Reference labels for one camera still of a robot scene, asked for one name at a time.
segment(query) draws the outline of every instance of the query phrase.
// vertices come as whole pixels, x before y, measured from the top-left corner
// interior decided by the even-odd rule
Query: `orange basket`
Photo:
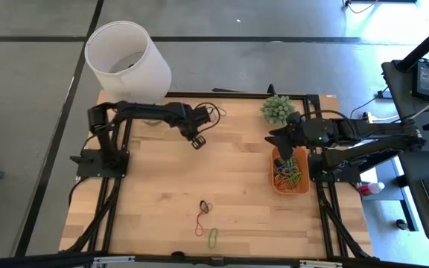
[[[273,186],[274,191],[278,194],[305,194],[309,191],[311,183],[309,182],[309,166],[307,160],[307,150],[304,147],[296,147],[294,148],[294,156],[296,157],[297,167],[300,172],[302,172],[301,179],[299,183],[294,188],[286,188],[286,189],[278,189],[276,184],[274,183],[274,178],[276,177],[276,164],[274,164],[274,160],[281,159],[279,155],[279,151],[276,147],[273,149],[273,155],[271,158],[271,172],[270,172],[270,181]]]

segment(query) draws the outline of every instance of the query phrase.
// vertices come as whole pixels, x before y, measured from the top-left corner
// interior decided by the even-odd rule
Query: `wooden table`
[[[111,101],[102,92],[98,103]],[[222,255],[226,257],[325,258],[315,185],[299,196],[274,192],[268,179],[273,146],[264,137],[269,125],[259,108],[263,100],[237,98],[166,98],[195,106],[210,101],[227,111],[220,123],[203,133],[207,144],[191,147],[177,128],[148,126],[134,120],[130,163],[122,179],[109,252],[114,254]],[[322,109],[339,109],[335,96],[320,96]],[[293,100],[296,111],[304,111]],[[96,148],[92,140],[88,147]],[[101,179],[88,179],[74,192],[60,249],[70,247],[94,216]],[[357,191],[337,183],[343,223],[372,254]],[[201,217],[204,235],[194,234],[201,200],[213,204]],[[207,246],[209,230],[219,229],[217,245]],[[339,255],[330,223],[334,253]],[[104,223],[97,249],[104,236]]]

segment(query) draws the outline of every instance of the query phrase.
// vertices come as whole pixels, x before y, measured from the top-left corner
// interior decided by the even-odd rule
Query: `black desk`
[[[422,100],[411,97],[413,80],[411,72],[401,73],[396,70],[393,63],[383,63],[382,69],[400,117],[418,112],[428,105]],[[429,112],[415,118],[415,121],[420,127],[429,123]],[[399,158],[425,234],[429,238],[429,202],[421,184],[422,179],[429,179],[429,131],[422,131],[422,135],[427,140],[424,150],[416,153],[402,153]]]

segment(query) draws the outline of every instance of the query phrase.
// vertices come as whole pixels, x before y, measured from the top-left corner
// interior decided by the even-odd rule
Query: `floor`
[[[172,69],[173,91],[265,92],[273,83],[280,93],[337,95],[346,114],[385,87],[382,62],[401,59],[429,34],[429,0],[378,3],[361,14],[342,8],[341,0],[0,0],[0,169],[6,172],[0,179],[0,258],[13,254],[71,89],[77,91],[28,247],[29,255],[57,251],[76,169],[69,156],[86,138],[85,111],[101,88],[79,61],[98,3],[104,5],[93,26],[130,20],[151,36],[293,37],[289,42],[157,42]],[[79,71],[80,80],[73,77]],[[392,101],[379,100],[355,116],[367,110],[379,118],[395,114]],[[377,257],[429,264],[429,250],[417,250],[419,244],[429,248],[422,230],[391,226],[403,217],[399,204],[365,202],[364,213]]]

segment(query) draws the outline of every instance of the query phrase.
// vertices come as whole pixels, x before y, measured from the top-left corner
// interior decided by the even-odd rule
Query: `desk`
[[[418,112],[427,105],[410,95],[411,73],[397,71],[393,63],[383,63],[381,66],[400,117]],[[422,125],[429,123],[429,112],[420,115],[415,121],[421,129]],[[425,234],[429,238],[429,202],[421,185],[423,179],[429,179],[429,131],[422,131],[422,135],[427,140],[425,149],[416,153],[402,153],[399,158]]]
[[[98,103],[110,101],[102,92]],[[121,190],[109,252],[113,254],[325,258],[315,185],[299,196],[276,194],[268,180],[273,146],[264,141],[269,125],[259,111],[264,100],[250,98],[166,98],[192,106],[210,101],[226,110],[220,123],[203,133],[200,150],[167,124],[132,123],[130,166]],[[304,111],[300,100],[293,100]],[[320,96],[322,109],[338,110],[335,96]],[[96,141],[89,142],[96,148]],[[60,249],[67,249],[94,216],[100,179],[88,179],[74,192]],[[343,223],[372,254],[358,192],[337,183]],[[201,217],[202,237],[194,235],[199,203],[213,204]],[[101,225],[96,249],[101,247]],[[219,229],[217,245],[207,247],[209,229]],[[339,255],[334,226],[334,253]]]

